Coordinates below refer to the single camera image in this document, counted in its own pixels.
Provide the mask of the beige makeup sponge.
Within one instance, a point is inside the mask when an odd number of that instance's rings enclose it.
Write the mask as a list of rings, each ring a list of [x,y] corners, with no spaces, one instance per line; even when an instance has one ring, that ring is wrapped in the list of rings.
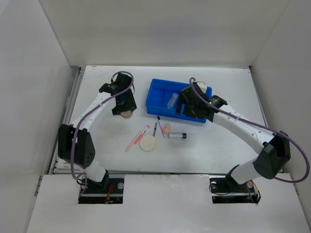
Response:
[[[163,133],[164,134],[169,134],[171,132],[171,125],[170,124],[166,124],[163,128]]]

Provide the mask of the blue divided plastic tray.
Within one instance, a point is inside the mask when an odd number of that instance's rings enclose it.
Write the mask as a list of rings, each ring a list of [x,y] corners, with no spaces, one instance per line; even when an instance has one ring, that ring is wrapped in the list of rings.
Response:
[[[170,101],[173,93],[179,94],[182,89],[188,87],[189,85],[189,83],[152,79],[145,102],[147,113],[156,116],[206,123],[206,119],[195,119],[187,117],[182,113],[180,115],[176,114],[175,110],[177,107],[177,102],[173,108],[167,108],[167,104]]]

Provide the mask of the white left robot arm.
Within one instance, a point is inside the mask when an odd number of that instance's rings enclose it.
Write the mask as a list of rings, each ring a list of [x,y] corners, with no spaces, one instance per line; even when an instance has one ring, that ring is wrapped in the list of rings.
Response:
[[[58,157],[70,165],[73,179],[83,177],[82,186],[104,192],[109,186],[109,173],[96,159],[91,129],[108,114],[130,118],[136,110],[134,76],[116,72],[103,84],[94,101],[78,118],[58,129]]]

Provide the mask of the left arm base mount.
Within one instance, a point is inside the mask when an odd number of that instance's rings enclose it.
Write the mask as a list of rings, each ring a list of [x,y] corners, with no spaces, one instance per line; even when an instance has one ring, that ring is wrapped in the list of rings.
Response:
[[[124,174],[110,174],[108,183],[99,186],[90,179],[78,179],[79,204],[123,204]]]

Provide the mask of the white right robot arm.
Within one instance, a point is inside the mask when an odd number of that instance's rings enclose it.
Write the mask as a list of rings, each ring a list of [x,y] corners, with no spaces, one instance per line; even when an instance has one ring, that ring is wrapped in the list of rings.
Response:
[[[176,114],[190,118],[207,119],[227,129],[248,144],[257,157],[233,167],[221,184],[229,192],[235,192],[248,181],[258,177],[273,179],[290,160],[290,146],[286,138],[242,121],[238,113],[222,98],[213,95],[207,98],[202,85],[194,82],[181,90]]]

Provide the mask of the peach makeup stick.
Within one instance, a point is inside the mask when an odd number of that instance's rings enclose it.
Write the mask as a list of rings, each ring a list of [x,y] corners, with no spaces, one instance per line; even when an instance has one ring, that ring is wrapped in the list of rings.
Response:
[[[139,132],[137,136],[132,140],[132,142],[126,148],[125,152],[128,152],[132,148],[132,146],[135,144],[136,140],[139,138],[140,135],[141,135],[141,132]]]

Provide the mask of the pink makeup brush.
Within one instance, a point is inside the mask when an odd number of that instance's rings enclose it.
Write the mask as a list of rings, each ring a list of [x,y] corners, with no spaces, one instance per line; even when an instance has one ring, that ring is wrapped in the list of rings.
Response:
[[[150,128],[149,125],[146,125],[145,128],[143,129],[143,131],[138,135],[138,137],[136,138],[136,140],[134,141],[134,144],[137,144],[140,139],[143,137],[143,135],[146,133],[146,131]]]

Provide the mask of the grey striped brow pencil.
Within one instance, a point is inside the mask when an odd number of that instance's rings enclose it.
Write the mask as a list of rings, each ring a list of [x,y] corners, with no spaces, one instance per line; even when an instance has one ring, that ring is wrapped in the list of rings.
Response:
[[[158,123],[156,122],[155,126],[154,126],[154,130],[153,130],[153,137],[155,137],[155,135],[156,135],[157,125],[158,125]]]

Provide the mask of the round white powder puff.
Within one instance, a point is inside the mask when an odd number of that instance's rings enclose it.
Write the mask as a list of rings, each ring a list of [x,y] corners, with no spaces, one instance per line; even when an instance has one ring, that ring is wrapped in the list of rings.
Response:
[[[140,148],[145,152],[151,152],[156,148],[156,138],[153,135],[144,135],[139,141]]]

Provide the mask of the round powder compact jar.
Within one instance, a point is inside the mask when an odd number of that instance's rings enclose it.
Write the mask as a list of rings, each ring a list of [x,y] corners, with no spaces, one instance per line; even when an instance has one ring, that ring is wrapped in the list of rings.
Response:
[[[133,115],[133,111],[132,110],[120,112],[120,116],[123,117],[124,119],[129,119],[129,118],[132,117],[132,115]]]

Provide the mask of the clear plastic bottle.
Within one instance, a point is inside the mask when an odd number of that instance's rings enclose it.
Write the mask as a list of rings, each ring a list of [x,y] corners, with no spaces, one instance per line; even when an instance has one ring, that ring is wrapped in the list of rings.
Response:
[[[172,109],[174,107],[174,105],[176,104],[176,102],[178,101],[178,98],[179,98],[179,94],[173,93],[170,100],[168,101],[166,107],[168,109]]]

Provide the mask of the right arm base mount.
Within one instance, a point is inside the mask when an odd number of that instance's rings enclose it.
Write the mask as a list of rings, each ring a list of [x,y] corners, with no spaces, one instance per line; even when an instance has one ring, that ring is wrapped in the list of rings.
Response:
[[[261,193],[252,180],[238,184],[225,176],[211,176],[208,188],[213,204],[258,204],[261,200]]]

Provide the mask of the clear tube black cap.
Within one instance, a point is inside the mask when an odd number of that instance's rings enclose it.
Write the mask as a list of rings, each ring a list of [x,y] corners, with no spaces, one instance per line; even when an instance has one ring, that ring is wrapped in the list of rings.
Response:
[[[169,138],[179,138],[179,139],[186,139],[187,138],[187,134],[186,133],[174,133],[174,132],[170,132],[168,134]]]

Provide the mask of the pink mascara wand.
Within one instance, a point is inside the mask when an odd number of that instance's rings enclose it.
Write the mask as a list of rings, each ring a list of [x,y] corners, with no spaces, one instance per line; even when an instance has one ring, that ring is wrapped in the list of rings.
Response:
[[[163,137],[165,138],[165,134],[164,134],[164,132],[163,132],[163,128],[162,128],[162,126],[161,126],[161,124],[160,124],[160,116],[157,116],[157,123],[158,123],[158,125],[159,125],[159,127],[160,127],[160,130],[161,130],[161,133],[162,133]]]

